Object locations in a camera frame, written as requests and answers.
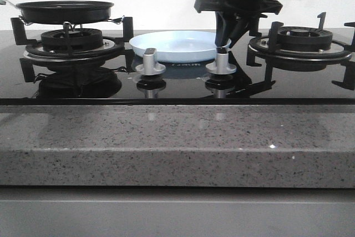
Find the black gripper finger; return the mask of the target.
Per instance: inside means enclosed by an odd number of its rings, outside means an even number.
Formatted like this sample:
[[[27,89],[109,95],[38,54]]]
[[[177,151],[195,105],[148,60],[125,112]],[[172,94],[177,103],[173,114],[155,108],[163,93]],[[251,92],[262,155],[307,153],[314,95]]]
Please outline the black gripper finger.
[[[229,48],[232,48],[237,41],[249,30],[250,18],[248,17],[227,17],[226,34],[231,41]]]
[[[226,45],[228,37],[232,31],[232,15],[226,12],[216,11],[216,38],[217,47]]]

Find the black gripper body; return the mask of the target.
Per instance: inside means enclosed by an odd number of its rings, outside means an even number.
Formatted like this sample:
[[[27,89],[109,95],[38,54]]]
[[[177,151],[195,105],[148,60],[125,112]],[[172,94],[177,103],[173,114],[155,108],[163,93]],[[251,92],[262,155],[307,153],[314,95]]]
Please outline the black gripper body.
[[[261,13],[279,14],[283,5],[277,0],[261,0],[255,7],[251,6],[252,1],[247,1],[247,6],[231,4],[227,0],[196,0],[194,8],[198,13],[202,11],[227,12],[236,14],[239,17],[253,17]]]

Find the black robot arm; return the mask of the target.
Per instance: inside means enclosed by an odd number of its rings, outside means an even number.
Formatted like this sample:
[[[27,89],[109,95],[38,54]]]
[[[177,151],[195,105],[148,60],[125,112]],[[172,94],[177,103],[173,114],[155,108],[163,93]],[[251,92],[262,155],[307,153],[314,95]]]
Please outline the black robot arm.
[[[215,45],[222,47],[231,41],[229,47],[232,48],[247,32],[260,37],[260,18],[265,18],[266,13],[279,14],[282,4],[277,0],[196,0],[194,8],[199,13],[215,12]]]

